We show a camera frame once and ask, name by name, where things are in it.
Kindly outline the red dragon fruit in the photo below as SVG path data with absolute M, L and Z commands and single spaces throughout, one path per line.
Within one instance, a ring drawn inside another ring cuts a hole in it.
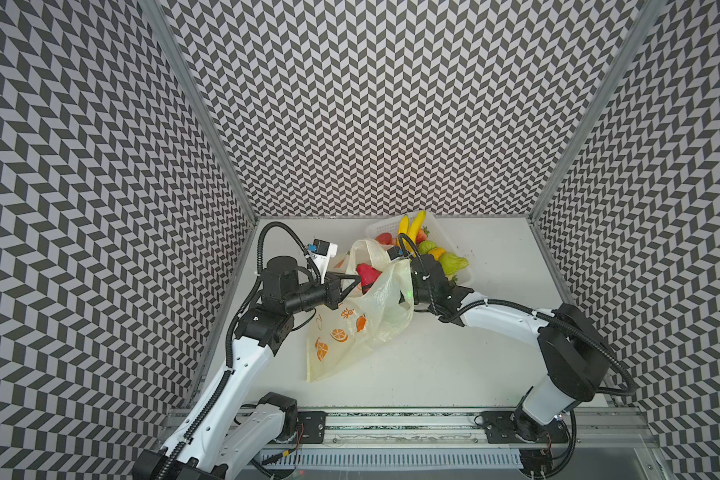
M 361 279 L 361 291 L 363 294 L 366 294 L 382 275 L 381 271 L 366 263 L 358 264 L 356 272 Z

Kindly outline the green pear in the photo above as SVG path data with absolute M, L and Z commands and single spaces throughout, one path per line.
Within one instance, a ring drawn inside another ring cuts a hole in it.
M 469 261 L 466 258 L 461 257 L 453 252 L 443 253 L 439 257 L 438 262 L 442 266 L 446 276 L 452 276 L 460 270 L 463 270 L 464 268 L 469 266 Z

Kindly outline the yellow plastic bag orange print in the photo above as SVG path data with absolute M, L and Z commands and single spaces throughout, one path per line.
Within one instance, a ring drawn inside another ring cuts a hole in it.
M 356 241 L 344 257 L 341 273 L 362 269 L 376 276 L 366 292 L 353 288 L 332 310 L 319 306 L 306 333 L 306 380 L 330 377 L 395 339 L 414 314 L 411 261 L 392 260 L 391 248 L 374 239 Z

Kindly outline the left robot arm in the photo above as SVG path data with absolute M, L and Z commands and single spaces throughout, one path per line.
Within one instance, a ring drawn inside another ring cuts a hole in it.
M 280 221 L 257 239 L 256 277 L 225 334 L 225 357 L 187 417 L 156 451 L 135 461 L 134 479 L 234 479 L 273 441 L 297 436 L 298 403 L 273 392 L 241 423 L 235 421 L 258 375 L 294 328 L 294 317 L 318 306 L 337 309 L 360 284 L 331 273 L 338 247 L 304 243 Z

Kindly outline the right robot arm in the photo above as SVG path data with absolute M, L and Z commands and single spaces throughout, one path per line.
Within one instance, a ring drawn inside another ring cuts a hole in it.
M 411 261 L 413 298 L 445 324 L 493 331 L 539 348 L 546 373 L 509 414 L 513 435 L 536 442 L 555 418 L 596 395 L 630 397 L 637 384 L 594 323 L 568 303 L 542 311 L 488 298 L 446 277 L 434 257 Z

